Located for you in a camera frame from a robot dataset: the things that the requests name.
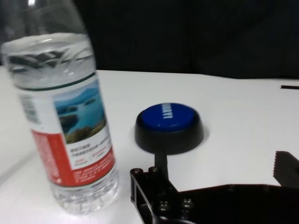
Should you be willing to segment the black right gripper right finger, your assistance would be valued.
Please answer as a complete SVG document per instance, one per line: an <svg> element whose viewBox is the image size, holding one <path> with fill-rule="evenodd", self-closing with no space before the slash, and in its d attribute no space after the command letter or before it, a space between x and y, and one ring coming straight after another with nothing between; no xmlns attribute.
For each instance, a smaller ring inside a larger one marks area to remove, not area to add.
<svg viewBox="0 0 299 224"><path fill-rule="evenodd" d="M299 187L299 160L291 153L277 151L275 153L273 177L282 187Z"/></svg>

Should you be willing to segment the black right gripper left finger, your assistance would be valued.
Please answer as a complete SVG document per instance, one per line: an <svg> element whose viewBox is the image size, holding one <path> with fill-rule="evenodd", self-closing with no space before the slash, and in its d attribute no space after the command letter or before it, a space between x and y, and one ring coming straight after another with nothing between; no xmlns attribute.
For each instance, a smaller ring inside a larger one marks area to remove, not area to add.
<svg viewBox="0 0 299 224"><path fill-rule="evenodd" d="M130 170L131 201L137 211L170 211L172 196L178 191L168 177L166 153L154 153L154 165L147 172Z"/></svg>

